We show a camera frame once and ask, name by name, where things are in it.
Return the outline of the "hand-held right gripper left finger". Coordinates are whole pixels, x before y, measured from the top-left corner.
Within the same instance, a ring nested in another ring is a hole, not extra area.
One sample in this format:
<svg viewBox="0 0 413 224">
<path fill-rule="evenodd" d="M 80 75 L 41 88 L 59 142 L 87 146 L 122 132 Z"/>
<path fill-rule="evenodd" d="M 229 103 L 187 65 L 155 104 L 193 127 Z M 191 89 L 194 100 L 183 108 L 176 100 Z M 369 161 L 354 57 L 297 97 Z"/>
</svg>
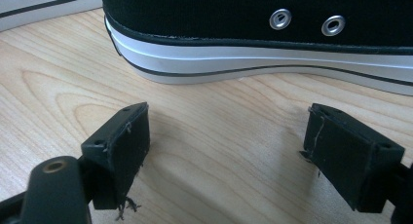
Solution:
<svg viewBox="0 0 413 224">
<path fill-rule="evenodd" d="M 150 148 L 149 105 L 119 110 L 82 145 L 80 168 L 95 209 L 123 209 Z"/>
</svg>

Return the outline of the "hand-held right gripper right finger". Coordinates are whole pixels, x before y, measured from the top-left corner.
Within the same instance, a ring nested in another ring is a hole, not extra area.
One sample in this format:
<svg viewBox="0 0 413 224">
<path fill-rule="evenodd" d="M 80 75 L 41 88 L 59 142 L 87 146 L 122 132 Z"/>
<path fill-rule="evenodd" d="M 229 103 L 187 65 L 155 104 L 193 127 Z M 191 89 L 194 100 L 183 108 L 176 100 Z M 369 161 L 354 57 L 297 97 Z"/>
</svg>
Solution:
<svg viewBox="0 0 413 224">
<path fill-rule="evenodd" d="M 319 103 L 309 108 L 304 150 L 351 209 L 379 213 L 385 202 L 406 212 L 404 148 L 349 114 Z"/>
</svg>

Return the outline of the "black white canvas sneaker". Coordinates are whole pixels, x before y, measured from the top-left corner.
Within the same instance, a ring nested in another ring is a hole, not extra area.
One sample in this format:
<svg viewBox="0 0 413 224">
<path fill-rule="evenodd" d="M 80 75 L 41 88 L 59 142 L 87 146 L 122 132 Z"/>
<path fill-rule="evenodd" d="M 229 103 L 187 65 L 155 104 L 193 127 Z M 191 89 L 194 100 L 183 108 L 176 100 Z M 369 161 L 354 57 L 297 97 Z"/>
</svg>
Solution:
<svg viewBox="0 0 413 224">
<path fill-rule="evenodd" d="M 101 6 L 101 0 L 0 0 L 0 32 Z"/>
<path fill-rule="evenodd" d="M 137 73 L 194 84 L 307 73 L 413 95 L 413 0 L 102 0 Z"/>
</svg>

